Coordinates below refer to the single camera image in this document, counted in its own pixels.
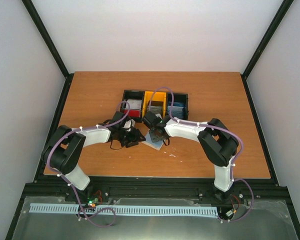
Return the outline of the beige card holder wallet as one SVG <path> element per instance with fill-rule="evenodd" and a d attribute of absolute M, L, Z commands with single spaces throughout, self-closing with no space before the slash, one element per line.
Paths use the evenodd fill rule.
<path fill-rule="evenodd" d="M 159 151 L 164 145 L 164 141 L 155 136 L 155 134 L 149 130 L 145 135 L 145 141 L 142 142 L 148 147 L 151 147 L 157 151 Z"/>

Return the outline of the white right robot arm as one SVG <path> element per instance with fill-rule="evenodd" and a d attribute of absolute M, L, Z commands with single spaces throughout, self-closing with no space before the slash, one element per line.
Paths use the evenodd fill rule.
<path fill-rule="evenodd" d="M 169 115 L 161 118 L 147 112 L 142 122 L 160 140 L 178 137 L 200 143 L 207 159 L 214 165 L 214 187 L 224 193 L 230 190 L 235 181 L 235 161 L 244 145 L 242 139 L 219 119 L 197 122 Z"/>

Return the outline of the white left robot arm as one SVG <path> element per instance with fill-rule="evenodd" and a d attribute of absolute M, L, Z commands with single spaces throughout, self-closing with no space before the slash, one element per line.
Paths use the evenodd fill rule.
<path fill-rule="evenodd" d="M 112 119 L 92 127 L 70 128 L 59 126 L 43 148 L 41 160 L 59 177 L 77 188 L 76 195 L 82 201 L 93 198 L 94 188 L 90 178 L 79 166 L 84 147 L 118 141 L 122 148 L 130 148 L 144 142 L 146 138 L 135 128 L 135 121 L 127 114 L 116 111 Z"/>

